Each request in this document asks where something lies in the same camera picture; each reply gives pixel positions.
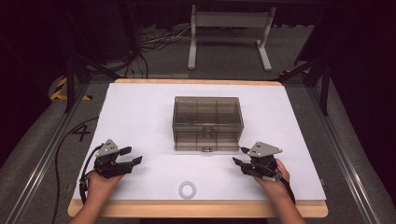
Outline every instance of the gray floor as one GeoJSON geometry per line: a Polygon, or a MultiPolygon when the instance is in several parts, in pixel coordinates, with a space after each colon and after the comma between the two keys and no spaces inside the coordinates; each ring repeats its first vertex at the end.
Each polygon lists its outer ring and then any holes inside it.
{"type": "MultiPolygon", "coordinates": [[[[312,27],[273,28],[267,42],[267,52],[273,66],[273,72],[266,73],[255,47],[260,36],[258,30],[245,30],[240,35],[231,35],[224,31],[208,30],[198,38],[196,69],[187,69],[188,40],[181,40],[165,49],[144,53],[148,61],[150,78],[189,78],[189,79],[234,79],[267,80],[278,77],[282,70],[291,69],[292,63],[307,39],[312,27]]],[[[139,60],[145,71],[143,61],[139,60]]],[[[140,73],[137,63],[132,66],[134,76],[140,73]]],[[[351,193],[345,174],[340,168],[332,142],[323,127],[321,115],[316,112],[315,102],[309,97],[308,89],[301,84],[303,76],[294,77],[284,83],[296,118],[302,130],[304,140],[311,153],[319,177],[325,181],[323,186],[328,198],[329,215],[325,218],[308,218],[308,223],[364,223],[364,217],[351,193]]],[[[54,80],[53,88],[58,83],[54,80]]],[[[108,80],[95,77],[86,94],[92,95],[91,101],[81,101],[66,130],[78,123],[96,117],[100,113],[106,97],[108,80]]],[[[19,195],[29,177],[46,150],[53,133],[56,131],[65,109],[65,101],[54,100],[47,111],[36,121],[22,138],[7,163],[0,170],[0,223],[5,223],[16,204],[19,195]]],[[[351,160],[364,189],[369,196],[375,214],[381,223],[396,223],[395,208],[382,183],[370,166],[361,144],[347,118],[346,111],[331,85],[329,96],[329,119],[332,122],[343,150],[351,160]]],[[[79,142],[79,135],[69,135],[59,153],[61,178],[61,198],[56,223],[65,223],[71,218],[67,215],[75,181],[92,140],[96,120],[88,123],[92,132],[79,142]]],[[[32,201],[21,214],[21,223],[50,223],[56,198],[56,179],[54,163],[42,174],[43,179],[36,192],[32,192],[32,201]]],[[[100,218],[98,223],[138,223],[139,219],[100,218]]],[[[270,223],[277,223],[271,218],[270,223]]]]}

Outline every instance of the table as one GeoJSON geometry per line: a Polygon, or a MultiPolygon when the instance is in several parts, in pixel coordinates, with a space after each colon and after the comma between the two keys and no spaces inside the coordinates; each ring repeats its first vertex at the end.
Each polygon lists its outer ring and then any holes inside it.
{"type": "MultiPolygon", "coordinates": [[[[228,81],[228,80],[160,80],[160,79],[118,79],[116,83],[123,85],[138,84],[178,84],[189,85],[221,85],[232,88],[248,87],[281,87],[277,82],[266,81],[228,81]]],[[[137,175],[136,166],[132,176],[137,175]]],[[[299,200],[299,190],[295,191],[296,205],[303,217],[326,217],[328,208],[324,199],[321,200],[299,200]]],[[[82,202],[78,198],[71,200],[68,213],[74,216],[82,207],[82,202]]],[[[103,217],[276,217],[276,211],[267,200],[115,200],[110,201],[105,206],[101,216],[103,217]]]]}

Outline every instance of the wrist strap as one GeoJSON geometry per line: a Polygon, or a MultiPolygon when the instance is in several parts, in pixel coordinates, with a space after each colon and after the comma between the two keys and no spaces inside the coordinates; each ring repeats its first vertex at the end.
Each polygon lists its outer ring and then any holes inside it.
{"type": "Polygon", "coordinates": [[[291,200],[293,201],[293,203],[296,204],[296,200],[294,199],[293,191],[290,188],[290,183],[288,181],[286,181],[283,177],[281,177],[279,180],[285,186],[285,188],[288,191],[289,196],[290,196],[291,200]]]}

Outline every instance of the white ring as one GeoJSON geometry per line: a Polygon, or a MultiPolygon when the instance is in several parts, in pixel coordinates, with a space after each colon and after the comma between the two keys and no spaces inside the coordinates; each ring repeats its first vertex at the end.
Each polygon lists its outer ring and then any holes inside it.
{"type": "Polygon", "coordinates": [[[180,187],[178,188],[178,194],[180,194],[180,197],[184,198],[184,199],[191,199],[192,197],[194,197],[195,193],[197,192],[197,188],[195,187],[194,184],[192,184],[190,181],[184,181],[180,187]],[[192,188],[192,193],[190,195],[185,195],[183,193],[183,189],[186,186],[190,186],[192,188]]]}

